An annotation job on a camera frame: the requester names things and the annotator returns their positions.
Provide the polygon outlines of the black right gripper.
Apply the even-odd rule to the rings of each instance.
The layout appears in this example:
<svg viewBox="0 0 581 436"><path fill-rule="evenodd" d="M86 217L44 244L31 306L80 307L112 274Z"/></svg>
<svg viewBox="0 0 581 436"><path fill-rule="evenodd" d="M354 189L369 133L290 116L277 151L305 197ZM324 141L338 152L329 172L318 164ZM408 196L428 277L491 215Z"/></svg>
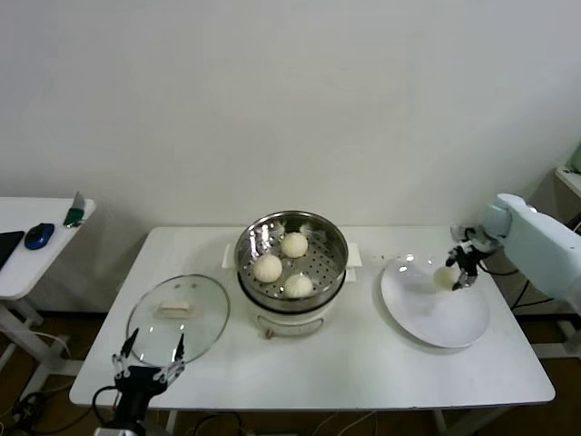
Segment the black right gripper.
<svg viewBox="0 0 581 436"><path fill-rule="evenodd" d="M459 242L448 251L446 266L452 267L456 264L461 270L452 285L453 291L469 288L474 284L478 275L478 262L478 252L472 249L470 240Z"/></svg>

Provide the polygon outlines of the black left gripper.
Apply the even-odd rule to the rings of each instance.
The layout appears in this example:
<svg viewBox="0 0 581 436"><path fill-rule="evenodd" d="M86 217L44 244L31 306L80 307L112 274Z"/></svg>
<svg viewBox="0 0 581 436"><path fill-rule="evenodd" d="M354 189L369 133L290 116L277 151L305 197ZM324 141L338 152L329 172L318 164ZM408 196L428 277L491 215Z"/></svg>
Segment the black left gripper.
<svg viewBox="0 0 581 436"><path fill-rule="evenodd" d="M173 361L163 368L130 366L128 359L139 333L136 328L124 341L119 353L112 356L115 388L121 398L114 413L116 427L137 427L144 420L150 401L166 391L183 372L184 334L180 336Z"/></svg>

